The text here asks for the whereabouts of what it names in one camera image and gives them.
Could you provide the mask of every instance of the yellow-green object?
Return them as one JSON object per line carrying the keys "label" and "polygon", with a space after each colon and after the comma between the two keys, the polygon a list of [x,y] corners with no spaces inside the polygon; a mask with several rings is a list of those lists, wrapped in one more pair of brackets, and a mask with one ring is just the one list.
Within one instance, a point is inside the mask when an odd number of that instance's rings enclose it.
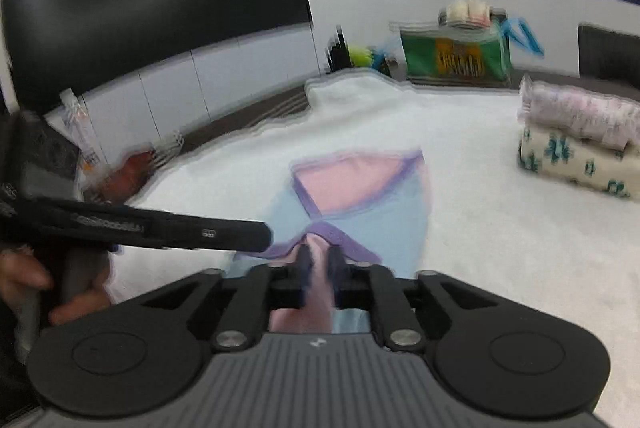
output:
{"label": "yellow-green object", "polygon": [[349,46],[349,58],[354,67],[370,67],[373,64],[373,54],[363,47]]}

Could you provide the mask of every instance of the folded cloth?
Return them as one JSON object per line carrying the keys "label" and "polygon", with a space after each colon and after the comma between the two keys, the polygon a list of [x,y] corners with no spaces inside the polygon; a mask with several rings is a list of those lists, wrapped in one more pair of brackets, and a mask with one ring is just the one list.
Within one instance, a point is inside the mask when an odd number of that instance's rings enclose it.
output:
{"label": "folded cloth", "polygon": [[422,152],[349,153],[297,164],[266,219],[273,245],[261,254],[236,253],[228,275],[257,264],[291,261],[306,242],[314,261],[306,306],[275,311],[272,331],[366,332],[368,316],[334,310],[326,276],[330,245],[348,262],[383,264],[400,278],[417,269],[426,237],[428,187]]}
{"label": "folded cloth", "polygon": [[524,76],[520,84],[522,108],[519,117],[527,123],[564,130],[591,139],[606,148],[624,150],[627,143],[640,145],[640,104],[589,92],[532,82]]}
{"label": "folded cloth", "polygon": [[621,198],[640,199],[640,153],[601,148],[561,130],[526,126],[520,141],[522,167],[562,177]]}

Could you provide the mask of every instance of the pink and blue cloth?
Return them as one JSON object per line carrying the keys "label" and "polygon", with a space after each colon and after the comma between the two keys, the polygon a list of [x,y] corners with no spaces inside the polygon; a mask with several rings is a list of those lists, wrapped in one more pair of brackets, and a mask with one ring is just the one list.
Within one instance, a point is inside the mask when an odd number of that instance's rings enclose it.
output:
{"label": "pink and blue cloth", "polygon": [[428,195],[420,151],[346,153],[296,164],[266,219],[273,244],[258,255],[236,253],[228,275],[241,276],[258,264],[290,262],[306,243],[314,261],[306,305],[271,313],[270,330],[369,331],[365,312],[335,310],[326,250],[341,246],[348,262],[382,264],[399,278],[412,278],[426,238]]}

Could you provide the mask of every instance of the human hand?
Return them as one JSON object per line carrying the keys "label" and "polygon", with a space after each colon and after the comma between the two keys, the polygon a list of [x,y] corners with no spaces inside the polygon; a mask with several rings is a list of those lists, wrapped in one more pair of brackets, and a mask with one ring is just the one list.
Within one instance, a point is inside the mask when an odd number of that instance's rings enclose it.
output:
{"label": "human hand", "polygon": [[[109,269],[102,271],[90,290],[75,296],[70,302],[49,313],[49,321],[60,325],[111,305],[104,283]],[[47,290],[53,280],[43,265],[33,257],[30,248],[22,247],[0,252],[0,299],[14,312],[19,312],[29,288]]]}

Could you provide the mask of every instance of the pink fabric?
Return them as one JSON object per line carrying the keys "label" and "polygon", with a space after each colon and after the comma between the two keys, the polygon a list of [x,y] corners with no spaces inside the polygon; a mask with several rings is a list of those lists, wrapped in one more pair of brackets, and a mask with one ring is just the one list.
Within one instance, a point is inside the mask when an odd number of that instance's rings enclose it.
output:
{"label": "pink fabric", "polygon": [[[306,292],[306,305],[302,309],[277,309],[271,312],[269,330],[271,332],[331,332],[334,293],[326,276],[326,251],[329,247],[323,238],[309,234],[306,243],[311,250],[314,267],[311,282]],[[279,263],[290,264],[297,255],[300,246],[296,246]]]}
{"label": "pink fabric", "polygon": [[352,208],[383,191],[404,167],[399,157],[359,155],[295,168],[321,214]]}

